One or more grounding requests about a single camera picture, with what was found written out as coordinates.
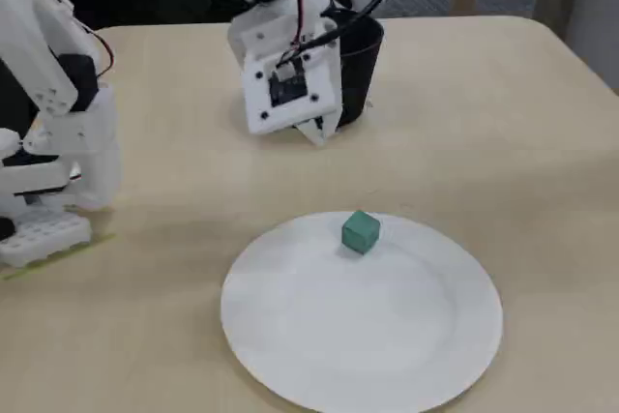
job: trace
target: green cube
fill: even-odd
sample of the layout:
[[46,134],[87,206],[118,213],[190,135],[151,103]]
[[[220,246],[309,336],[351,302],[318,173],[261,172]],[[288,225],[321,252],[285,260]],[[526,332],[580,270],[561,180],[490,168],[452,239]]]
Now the green cube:
[[365,212],[355,212],[341,228],[341,242],[358,253],[367,253],[378,241],[380,221]]

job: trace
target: white lego brick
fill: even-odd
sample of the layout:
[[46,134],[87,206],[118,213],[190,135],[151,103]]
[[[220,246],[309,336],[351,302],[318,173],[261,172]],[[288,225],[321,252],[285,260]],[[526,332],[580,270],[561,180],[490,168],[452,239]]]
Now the white lego brick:
[[0,242],[0,261],[16,268],[92,238],[90,222],[72,213],[36,209],[14,221],[16,233]]

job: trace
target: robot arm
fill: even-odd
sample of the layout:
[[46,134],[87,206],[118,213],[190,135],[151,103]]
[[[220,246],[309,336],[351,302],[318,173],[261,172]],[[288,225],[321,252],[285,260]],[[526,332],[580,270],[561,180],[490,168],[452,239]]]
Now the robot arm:
[[115,107],[67,0],[0,0],[0,60],[2,110],[27,120],[0,128],[0,261],[23,266],[90,240],[88,220],[64,207],[102,208],[115,194]]

